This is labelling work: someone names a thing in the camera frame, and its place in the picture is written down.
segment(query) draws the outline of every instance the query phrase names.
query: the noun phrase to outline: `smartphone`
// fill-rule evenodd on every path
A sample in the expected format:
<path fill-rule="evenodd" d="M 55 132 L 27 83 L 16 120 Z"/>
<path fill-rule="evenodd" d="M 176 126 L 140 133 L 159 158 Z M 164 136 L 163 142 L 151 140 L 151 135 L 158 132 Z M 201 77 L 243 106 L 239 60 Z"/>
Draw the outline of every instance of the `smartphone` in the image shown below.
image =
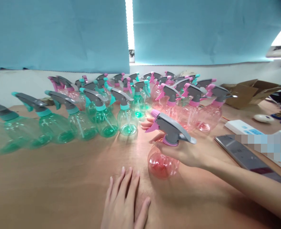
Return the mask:
<path fill-rule="evenodd" d="M 244 169 L 261 174 L 281 183 L 281 176 L 260 160 L 242 143 L 226 136 L 216 136 L 215 140 Z"/>

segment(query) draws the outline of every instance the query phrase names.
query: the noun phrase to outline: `white wall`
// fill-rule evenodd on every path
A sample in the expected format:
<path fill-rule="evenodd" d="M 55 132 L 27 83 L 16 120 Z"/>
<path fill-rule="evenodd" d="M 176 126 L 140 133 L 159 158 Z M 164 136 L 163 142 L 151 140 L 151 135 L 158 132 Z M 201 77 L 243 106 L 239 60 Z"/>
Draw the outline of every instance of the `white wall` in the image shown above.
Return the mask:
<path fill-rule="evenodd" d="M 281 84 L 281 60 L 269 63 L 242 63 L 216 66 L 130 66 L 130 73 L 140 75 L 154 71 L 163 74 L 165 71 L 180 74 L 185 70 L 201 74 L 201 79 L 216 78 L 216 84 L 239 83 L 251 79 L 260 79 Z M 84 73 L 89 80 L 95 79 L 98 73 Z M 23 92 L 36 98 L 46 97 L 45 90 L 53 90 L 48 76 L 61 75 L 73 83 L 80 79 L 82 73 L 35 71 L 35 70 L 0 70 L 0 104 L 10 107 L 22 104 L 11 92 Z"/>

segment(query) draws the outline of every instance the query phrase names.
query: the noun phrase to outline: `finger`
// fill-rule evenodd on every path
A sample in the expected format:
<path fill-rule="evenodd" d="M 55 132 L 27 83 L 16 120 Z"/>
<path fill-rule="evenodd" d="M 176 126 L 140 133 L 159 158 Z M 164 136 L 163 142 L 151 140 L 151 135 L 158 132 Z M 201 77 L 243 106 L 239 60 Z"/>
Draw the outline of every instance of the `finger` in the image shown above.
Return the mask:
<path fill-rule="evenodd" d="M 122 198 L 123 200 L 125 199 L 131 176 L 132 176 L 132 167 L 129 168 L 128 173 L 125 175 L 125 178 L 122 180 L 122 183 L 120 185 L 120 189 L 118 192 L 118 198 Z"/>
<path fill-rule="evenodd" d="M 156 142 L 157 140 L 162 139 L 165 136 L 165 133 L 159 133 L 157 136 L 155 136 L 154 138 L 152 138 L 149 143 L 152 144 L 152 142 Z"/>
<path fill-rule="evenodd" d="M 148 209 L 150 206 L 150 197 L 147 197 L 141 205 L 140 213 L 134 223 L 134 229 L 143 229 L 148 218 Z"/>
<path fill-rule="evenodd" d="M 142 122 L 140 125 L 142 127 L 150 127 L 150 126 L 152 126 L 152 122 Z"/>
<path fill-rule="evenodd" d="M 110 198 L 111 198 L 113 184 L 114 184 L 113 177 L 110 177 L 110 185 L 109 185 L 108 191 L 106 192 L 105 207 L 107 207 L 109 205 L 109 203 L 110 203 Z"/>
<path fill-rule="evenodd" d="M 118 190 L 119 190 L 119 186 L 125 176 L 125 173 L 126 173 L 126 170 L 125 170 L 125 167 L 123 166 L 121 169 L 121 174 L 120 174 L 119 178 L 117 178 L 117 180 L 115 181 L 115 183 L 113 185 L 110 202 L 114 202 L 114 200 L 116 199 Z"/>
<path fill-rule="evenodd" d="M 133 206 L 135 201 L 136 189 L 139 182 L 140 182 L 140 171 L 137 171 L 133 181 L 130 184 L 128 195 L 127 195 L 127 202 L 129 204 L 132 204 Z"/>

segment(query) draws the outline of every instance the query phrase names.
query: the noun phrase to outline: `wooden table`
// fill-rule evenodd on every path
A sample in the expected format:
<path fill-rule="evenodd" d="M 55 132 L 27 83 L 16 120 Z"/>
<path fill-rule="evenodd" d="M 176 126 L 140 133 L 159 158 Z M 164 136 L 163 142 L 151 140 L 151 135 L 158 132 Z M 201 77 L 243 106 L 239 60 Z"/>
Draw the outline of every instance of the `wooden table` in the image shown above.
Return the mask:
<path fill-rule="evenodd" d="M 24 106 L 12 110 L 37 118 Z M 266 101 L 244 110 L 223 107 L 226 118 L 241 119 L 266 134 L 280 130 L 281 124 L 251 118 L 276 112 L 276 106 Z M 57 113 L 67 116 L 64 109 Z M 237 165 L 214 141 L 216 135 L 232 134 L 225 122 L 222 119 L 209 136 L 193 133 L 198 143 L 190 147 Z M 146 196 L 152 199 L 146 228 L 281 228 L 276 216 L 210 172 L 181 164 L 170 180 L 151 176 L 147 155 L 152 145 L 148 141 L 157 133 L 144 133 L 139 126 L 131 137 L 96 136 L 88 142 L 50 143 L 0 156 L 0 228 L 100 228 L 109 178 L 117 177 L 122 166 L 140 170 L 136 213 Z M 281 175 L 280 167 L 255 153 Z"/>

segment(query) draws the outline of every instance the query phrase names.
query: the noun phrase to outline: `brown cardboard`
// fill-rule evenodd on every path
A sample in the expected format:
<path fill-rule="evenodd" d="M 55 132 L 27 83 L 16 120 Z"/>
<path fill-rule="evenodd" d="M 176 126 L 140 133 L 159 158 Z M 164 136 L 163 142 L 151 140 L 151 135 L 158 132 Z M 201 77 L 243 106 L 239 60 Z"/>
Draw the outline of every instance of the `brown cardboard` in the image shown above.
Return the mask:
<path fill-rule="evenodd" d="M 237 98 L 229 98 L 226 104 L 242 109 L 259 104 L 270 94 L 281 90 L 281 86 L 275 83 L 270 83 L 262 80 L 248 80 L 238 83 L 232 90 L 232 94 L 238 96 Z"/>

